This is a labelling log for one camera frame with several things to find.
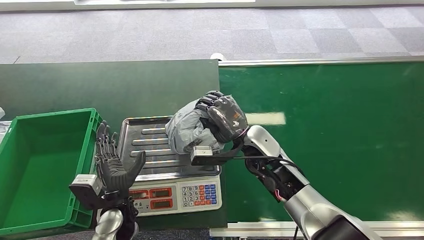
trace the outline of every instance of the red wire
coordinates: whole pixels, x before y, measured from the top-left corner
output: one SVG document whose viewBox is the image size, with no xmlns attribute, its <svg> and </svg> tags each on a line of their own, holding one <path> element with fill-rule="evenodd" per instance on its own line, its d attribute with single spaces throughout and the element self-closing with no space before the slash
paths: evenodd
<svg viewBox="0 0 424 240">
<path fill-rule="evenodd" d="M 278 189 L 275 190 L 275 196 L 277 197 L 278 200 L 283 201 L 284 199 L 280 196 L 280 191 Z"/>
</svg>

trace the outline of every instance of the digital display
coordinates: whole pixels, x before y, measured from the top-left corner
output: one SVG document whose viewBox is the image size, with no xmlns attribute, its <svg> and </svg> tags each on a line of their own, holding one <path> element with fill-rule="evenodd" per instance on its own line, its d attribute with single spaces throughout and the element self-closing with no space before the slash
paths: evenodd
<svg viewBox="0 0 424 240">
<path fill-rule="evenodd" d="M 169 190 L 155 190 L 151 192 L 152 198 L 170 197 L 171 193 Z"/>
<path fill-rule="evenodd" d="M 129 192 L 133 199 L 148 199 L 149 192 L 147 190 L 137 190 Z"/>
<path fill-rule="evenodd" d="M 137 192 L 132 194 L 133 199 L 143 199 L 147 196 L 145 192 Z"/>
<path fill-rule="evenodd" d="M 170 201 L 157 201 L 153 202 L 153 208 L 154 209 L 161 209 L 161 208 L 170 208 L 171 202 Z"/>
</svg>

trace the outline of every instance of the black cable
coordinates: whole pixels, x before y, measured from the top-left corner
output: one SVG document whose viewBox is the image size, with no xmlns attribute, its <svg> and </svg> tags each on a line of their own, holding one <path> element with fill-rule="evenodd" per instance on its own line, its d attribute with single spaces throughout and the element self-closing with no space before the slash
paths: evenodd
<svg viewBox="0 0 424 240">
<path fill-rule="evenodd" d="M 227 158 L 227 156 L 218 156 L 218 158 Z M 287 165 L 290 165 L 294 168 L 296 168 L 303 176 L 305 176 L 304 172 L 302 171 L 302 169 L 297 166 L 294 162 L 284 159 L 282 157 L 278 157 L 278 156 L 235 156 L 233 157 L 233 159 L 272 159 L 272 160 L 278 160 L 278 161 L 282 161 L 287 163 Z M 299 231 L 299 226 L 296 225 L 296 230 L 294 231 L 294 236 L 293 236 L 293 240 L 297 239 L 298 236 L 298 231 Z"/>
<path fill-rule="evenodd" d="M 299 226 L 296 225 L 296 230 L 294 230 L 293 240 L 296 240 L 296 238 L 298 237 L 298 231 L 299 231 Z"/>
<path fill-rule="evenodd" d="M 303 176 L 305 176 L 302 169 L 299 166 L 297 166 L 294 162 L 287 160 L 287 159 L 284 159 L 284 158 L 279 157 L 279 156 L 235 156 L 235 157 L 233 157 L 233 159 L 272 159 L 272 160 L 283 161 L 283 162 L 287 163 L 287 165 L 290 165 L 290 166 L 296 168 Z"/>
</svg>

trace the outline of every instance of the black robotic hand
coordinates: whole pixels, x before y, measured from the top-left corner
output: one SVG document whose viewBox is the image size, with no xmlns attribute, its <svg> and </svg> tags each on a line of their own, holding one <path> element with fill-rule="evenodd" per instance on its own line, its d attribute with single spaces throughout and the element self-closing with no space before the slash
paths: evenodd
<svg viewBox="0 0 424 240">
<path fill-rule="evenodd" d="M 117 133 L 109 137 L 110 126 L 103 121 L 97 129 L 95 164 L 97 173 L 109 193 L 120 191 L 128 194 L 136 177 L 146 164 L 146 153 L 141 151 L 135 159 L 134 165 L 126 171 L 118 156 Z"/>
<path fill-rule="evenodd" d="M 206 112 L 210 118 L 201 118 L 204 128 L 210 129 L 220 143 L 228 143 L 242 135 L 248 128 L 245 113 L 231 95 L 209 91 L 196 103 L 195 109 Z"/>
</svg>

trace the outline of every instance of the green table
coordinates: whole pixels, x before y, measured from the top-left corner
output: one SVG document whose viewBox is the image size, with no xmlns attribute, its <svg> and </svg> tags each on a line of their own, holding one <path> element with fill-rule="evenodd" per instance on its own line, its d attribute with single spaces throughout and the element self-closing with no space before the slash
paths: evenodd
<svg viewBox="0 0 424 240">
<path fill-rule="evenodd" d="M 220 89 L 246 113 L 284 114 L 264 127 L 335 205 L 364 221 L 424 221 L 417 60 L 220 62 Z M 243 161 L 225 166 L 228 222 L 292 221 Z"/>
<path fill-rule="evenodd" d="M 0 106 L 6 112 L 1 120 L 96 108 L 119 132 L 126 118 L 173 115 L 214 89 L 216 60 L 0 64 Z M 226 227 L 224 178 L 220 209 L 138 218 L 140 228 Z"/>
<path fill-rule="evenodd" d="M 265 127 L 334 204 L 365 221 L 418 221 L 421 229 L 424 59 L 379 61 L 223 62 L 219 84 L 247 113 L 284 114 L 285 124 Z M 119 131 L 124 118 L 172 114 L 219 85 L 217 62 L 194 60 L 0 65 L 0 86 L 6 120 L 95 107 Z M 220 210 L 141 226 L 291 221 L 242 162 L 227 163 L 221 177 Z"/>
</svg>

